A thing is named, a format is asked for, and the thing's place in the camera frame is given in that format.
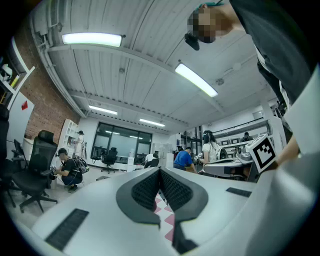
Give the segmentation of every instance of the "fluorescent light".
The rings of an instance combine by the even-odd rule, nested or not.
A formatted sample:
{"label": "fluorescent light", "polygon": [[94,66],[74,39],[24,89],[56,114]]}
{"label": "fluorescent light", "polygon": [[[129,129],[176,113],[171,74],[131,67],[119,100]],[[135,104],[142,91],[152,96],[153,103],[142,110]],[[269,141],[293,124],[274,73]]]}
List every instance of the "fluorescent light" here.
{"label": "fluorescent light", "polygon": [[190,82],[194,83],[201,90],[203,90],[210,97],[217,96],[218,93],[213,89],[205,80],[203,80],[200,76],[198,76],[195,72],[193,72],[190,68],[180,63],[175,72],[188,79]]}
{"label": "fluorescent light", "polygon": [[62,41],[64,44],[95,44],[119,47],[122,36],[107,33],[71,33],[63,34]]}
{"label": "fluorescent light", "polygon": [[116,134],[116,135],[120,135],[120,133],[117,133],[117,132],[111,132],[111,131],[109,131],[109,130],[106,130],[105,132],[106,132],[106,133],[108,133],[108,134]]}
{"label": "fluorescent light", "polygon": [[108,109],[97,107],[97,106],[89,105],[89,108],[93,109],[93,110],[99,110],[99,111],[102,111],[102,112],[107,112],[107,113],[114,114],[114,115],[118,114],[116,111],[108,110]]}
{"label": "fluorescent light", "polygon": [[135,139],[138,139],[138,137],[136,136],[129,136],[130,138],[135,138]]}
{"label": "fluorescent light", "polygon": [[148,123],[148,124],[152,124],[152,125],[155,125],[155,126],[161,126],[161,127],[164,127],[164,126],[165,126],[165,125],[162,124],[162,123],[151,122],[151,121],[148,121],[148,120],[145,120],[145,119],[140,119],[140,122],[145,122],[145,123]]}

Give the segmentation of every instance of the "red sign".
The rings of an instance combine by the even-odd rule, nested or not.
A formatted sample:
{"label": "red sign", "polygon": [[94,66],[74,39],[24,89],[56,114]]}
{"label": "red sign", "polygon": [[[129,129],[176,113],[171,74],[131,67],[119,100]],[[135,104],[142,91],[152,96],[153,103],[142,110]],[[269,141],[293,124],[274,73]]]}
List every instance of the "red sign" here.
{"label": "red sign", "polygon": [[21,109],[22,109],[22,110],[25,110],[25,109],[27,109],[27,108],[28,108],[28,102],[25,101],[25,103],[22,104]]}

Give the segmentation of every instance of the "backpack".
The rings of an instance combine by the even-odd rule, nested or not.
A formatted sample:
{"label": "backpack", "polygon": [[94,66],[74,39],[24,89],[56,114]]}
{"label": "backpack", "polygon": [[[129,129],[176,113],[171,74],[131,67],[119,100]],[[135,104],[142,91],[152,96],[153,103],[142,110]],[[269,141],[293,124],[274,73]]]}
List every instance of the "backpack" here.
{"label": "backpack", "polygon": [[90,168],[82,157],[76,155],[73,158],[73,161],[78,172],[81,172],[82,174],[89,172]]}

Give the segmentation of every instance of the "blue shirt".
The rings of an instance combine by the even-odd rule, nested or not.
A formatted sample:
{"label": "blue shirt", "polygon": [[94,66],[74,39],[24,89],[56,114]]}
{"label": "blue shirt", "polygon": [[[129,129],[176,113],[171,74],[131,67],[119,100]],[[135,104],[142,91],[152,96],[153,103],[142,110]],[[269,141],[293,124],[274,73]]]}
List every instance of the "blue shirt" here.
{"label": "blue shirt", "polygon": [[186,164],[193,164],[191,156],[187,151],[180,151],[174,160],[175,164],[185,166]]}

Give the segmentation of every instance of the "window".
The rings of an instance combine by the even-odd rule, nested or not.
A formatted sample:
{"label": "window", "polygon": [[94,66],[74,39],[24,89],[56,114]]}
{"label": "window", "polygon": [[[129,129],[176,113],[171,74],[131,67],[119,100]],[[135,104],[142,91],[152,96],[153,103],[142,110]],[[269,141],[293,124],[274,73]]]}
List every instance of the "window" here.
{"label": "window", "polygon": [[137,130],[99,123],[91,151],[91,157],[108,154],[116,148],[117,163],[128,163],[128,157],[134,157],[134,163],[142,163],[150,153],[152,134]]}
{"label": "window", "polygon": [[95,140],[91,151],[91,158],[100,157],[108,153],[108,144],[111,137],[113,126],[100,123],[96,130]]}
{"label": "window", "polygon": [[181,135],[181,146],[185,150],[187,147],[191,147],[191,155],[195,157],[202,152],[202,131],[201,126],[186,130]]}
{"label": "window", "polygon": [[135,157],[138,133],[139,132],[135,130],[114,127],[109,148],[116,148],[118,157]]}

